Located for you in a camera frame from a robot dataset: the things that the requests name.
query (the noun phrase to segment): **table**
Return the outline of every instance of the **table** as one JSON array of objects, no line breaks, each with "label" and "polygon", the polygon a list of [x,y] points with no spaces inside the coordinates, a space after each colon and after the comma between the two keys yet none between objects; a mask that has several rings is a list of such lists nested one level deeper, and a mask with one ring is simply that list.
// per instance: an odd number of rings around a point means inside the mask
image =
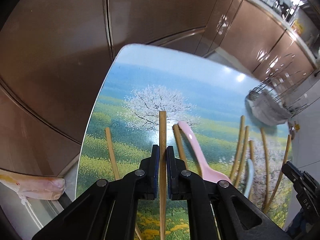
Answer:
[{"label": "table", "polygon": [[[250,126],[255,146],[253,202],[260,207],[265,190],[265,160],[260,136],[262,123],[248,112],[245,97],[260,82],[202,57],[171,49],[131,44],[113,62],[98,94],[82,145],[77,176],[79,196],[97,179],[113,181],[105,136],[110,127],[120,176],[139,167],[158,140],[158,111],[167,111],[167,145],[178,151],[172,126],[193,123],[193,131],[209,165],[230,175],[239,133],[240,116]],[[270,189],[280,171],[288,126],[265,127],[270,153]],[[196,159],[184,141],[189,169],[199,173]],[[291,187],[283,180],[268,216],[284,224]],[[159,200],[140,201],[137,224],[144,239],[160,239]],[[166,207],[166,239],[189,239],[185,201]]]}]

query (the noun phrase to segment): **metal screw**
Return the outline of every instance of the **metal screw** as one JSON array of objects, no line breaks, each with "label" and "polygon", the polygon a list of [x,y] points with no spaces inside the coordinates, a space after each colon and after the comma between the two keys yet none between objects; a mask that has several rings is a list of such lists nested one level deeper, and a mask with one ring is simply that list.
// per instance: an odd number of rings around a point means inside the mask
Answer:
[{"label": "metal screw", "polygon": [[191,171],[183,170],[183,171],[181,171],[181,175],[185,176],[185,177],[189,177],[191,175]]},{"label": "metal screw", "polygon": [[144,170],[136,170],[136,171],[134,172],[134,174],[136,174],[137,176],[141,177],[141,176],[144,175]]},{"label": "metal screw", "polygon": [[98,179],[97,186],[98,187],[104,187],[107,184],[107,181],[105,179]]},{"label": "metal screw", "polygon": [[221,187],[226,188],[226,187],[229,187],[229,182],[227,182],[226,180],[220,180],[220,181],[219,181],[219,185],[220,185]]}]

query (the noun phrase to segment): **plastic bag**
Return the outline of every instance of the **plastic bag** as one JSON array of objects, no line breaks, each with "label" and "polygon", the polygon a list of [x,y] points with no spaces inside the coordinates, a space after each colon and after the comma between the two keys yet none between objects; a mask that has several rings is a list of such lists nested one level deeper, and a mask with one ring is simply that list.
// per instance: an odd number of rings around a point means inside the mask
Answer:
[{"label": "plastic bag", "polygon": [[63,178],[38,177],[0,170],[0,182],[14,190],[25,204],[26,198],[56,200],[66,188]]}]

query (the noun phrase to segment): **bamboo chopstick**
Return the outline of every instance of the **bamboo chopstick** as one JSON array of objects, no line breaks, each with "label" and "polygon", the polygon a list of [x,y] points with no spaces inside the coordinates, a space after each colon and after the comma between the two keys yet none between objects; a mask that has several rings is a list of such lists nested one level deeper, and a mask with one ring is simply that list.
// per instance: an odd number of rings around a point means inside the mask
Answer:
[{"label": "bamboo chopstick", "polygon": [[167,112],[159,112],[159,196],[160,196],[160,240],[165,240],[165,206],[167,201]]},{"label": "bamboo chopstick", "polygon": [[262,137],[262,143],[263,143],[263,149],[264,149],[264,156],[266,160],[266,198],[265,198],[265,205],[268,203],[269,198],[269,181],[270,181],[270,174],[269,174],[269,153],[267,148],[267,142],[266,142],[266,135],[264,133],[263,127],[260,128],[261,137]]},{"label": "bamboo chopstick", "polygon": [[176,139],[176,144],[178,147],[179,157],[180,157],[180,159],[182,159],[184,161],[184,163],[186,165],[186,169],[188,170],[189,168],[188,168],[187,158],[184,153],[179,126],[177,124],[175,124],[175,125],[173,125],[172,128],[173,128],[174,138]]},{"label": "bamboo chopstick", "polygon": [[[253,164],[253,170],[254,170],[254,147],[253,147],[253,141],[249,141],[249,148],[250,148],[250,159],[252,160],[252,164]],[[251,187],[250,193],[249,193],[249,197],[248,199],[251,201],[252,200],[252,192],[253,189]]]},{"label": "bamboo chopstick", "polygon": [[248,137],[249,137],[249,126],[246,126],[245,127],[245,132],[244,132],[244,141],[243,141],[243,147],[242,147],[241,161],[240,161],[240,165],[239,165],[239,170],[238,170],[236,182],[235,182],[235,185],[234,185],[235,188],[237,188],[239,186],[239,182],[240,182],[240,179],[241,179],[241,174],[242,174],[244,163],[245,163],[245,156],[246,156],[246,153],[247,153]]},{"label": "bamboo chopstick", "polygon": [[[119,170],[118,170],[118,166],[117,166],[117,162],[116,162],[115,152],[113,151],[110,128],[107,127],[105,129],[105,132],[106,132],[106,137],[107,137],[107,145],[108,145],[108,151],[109,151],[109,157],[110,157],[113,175],[115,176],[115,179],[118,180],[118,179],[120,179],[120,175],[119,175]],[[136,234],[139,237],[139,239],[143,240],[142,234],[140,232],[140,229],[139,229],[137,223],[135,225],[135,231],[136,231]]]},{"label": "bamboo chopstick", "polygon": [[[285,152],[284,152],[284,157],[283,157],[283,161],[282,161],[282,166],[287,162],[288,152],[289,152],[289,149],[290,149],[290,144],[291,144],[291,134],[288,134],[287,145],[286,145],[286,147],[285,147]],[[279,173],[279,177],[278,177],[276,186],[275,186],[275,188],[274,188],[274,190],[273,190],[273,192],[272,192],[272,195],[271,195],[271,197],[270,197],[270,199],[269,199],[268,204],[266,204],[266,206],[264,207],[264,210],[263,210],[264,213],[267,213],[267,212],[268,212],[269,207],[270,207],[270,205],[271,205],[271,203],[272,203],[272,201],[273,201],[273,198],[274,198],[275,195],[276,195],[276,192],[277,192],[277,190],[278,190],[278,187],[279,187],[280,182],[281,182],[281,179],[282,179],[282,174],[283,174],[283,173],[282,173],[282,171],[280,170],[280,173]]]},{"label": "bamboo chopstick", "polygon": [[239,130],[239,137],[238,137],[238,144],[237,144],[237,148],[236,148],[235,160],[233,162],[232,170],[230,173],[231,182],[233,182],[233,180],[235,178],[235,173],[236,173],[236,169],[237,169],[238,161],[239,161],[239,157],[240,157],[239,154],[240,154],[241,142],[243,140],[244,121],[245,121],[245,117],[244,117],[244,115],[242,115],[240,118],[240,130]]}]

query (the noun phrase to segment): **pink spoon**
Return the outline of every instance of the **pink spoon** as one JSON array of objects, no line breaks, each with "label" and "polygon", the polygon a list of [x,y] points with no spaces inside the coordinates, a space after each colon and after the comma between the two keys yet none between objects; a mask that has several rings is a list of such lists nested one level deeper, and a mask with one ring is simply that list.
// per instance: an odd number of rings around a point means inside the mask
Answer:
[{"label": "pink spoon", "polygon": [[196,158],[197,158],[199,165],[200,165],[202,178],[204,180],[215,182],[215,183],[217,183],[219,180],[224,179],[224,180],[228,181],[229,183],[231,183],[228,176],[210,168],[210,166],[208,165],[208,163],[203,155],[201,147],[196,139],[196,136],[193,133],[193,131],[191,130],[191,128],[189,127],[189,125],[184,121],[179,121],[178,126],[183,131],[183,133],[186,135],[186,137],[188,138],[188,141],[190,142],[192,149],[196,154]]}]

